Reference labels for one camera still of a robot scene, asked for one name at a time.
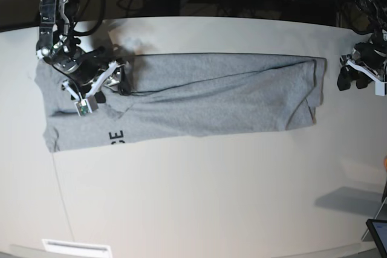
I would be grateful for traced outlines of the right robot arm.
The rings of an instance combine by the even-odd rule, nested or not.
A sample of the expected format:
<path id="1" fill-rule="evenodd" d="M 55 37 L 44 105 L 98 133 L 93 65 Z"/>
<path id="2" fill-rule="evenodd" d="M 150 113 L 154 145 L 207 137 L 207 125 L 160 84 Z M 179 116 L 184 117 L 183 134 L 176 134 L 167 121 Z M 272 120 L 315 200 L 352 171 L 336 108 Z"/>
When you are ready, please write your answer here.
<path id="1" fill-rule="evenodd" d="M 125 73 L 126 62 L 112 49 L 99 46 L 89 52 L 81 49 L 81 38 L 96 33 L 103 23 L 106 0 L 99 0 L 96 24 L 87 31 L 77 31 L 80 0 L 40 0 L 38 58 L 65 77 L 62 89 L 71 94 L 78 105 L 103 103 L 102 87 L 114 88 L 120 95 L 130 95 Z"/>

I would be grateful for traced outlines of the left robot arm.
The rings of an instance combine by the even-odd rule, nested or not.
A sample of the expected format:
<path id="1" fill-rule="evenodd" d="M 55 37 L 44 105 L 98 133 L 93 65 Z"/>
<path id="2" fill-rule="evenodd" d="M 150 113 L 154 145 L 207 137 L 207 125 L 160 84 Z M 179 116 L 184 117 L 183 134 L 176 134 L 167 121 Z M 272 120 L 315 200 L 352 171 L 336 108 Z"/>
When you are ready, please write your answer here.
<path id="1" fill-rule="evenodd" d="M 340 57 L 337 87 L 350 89 L 354 82 L 358 89 L 375 86 L 375 95 L 386 95 L 386 0 L 348 0 L 365 14 L 369 24 L 366 29 L 356 28 L 348 13 L 337 8 L 346 24 L 358 35 L 368 35 L 365 42 L 355 44 L 352 52 Z"/>

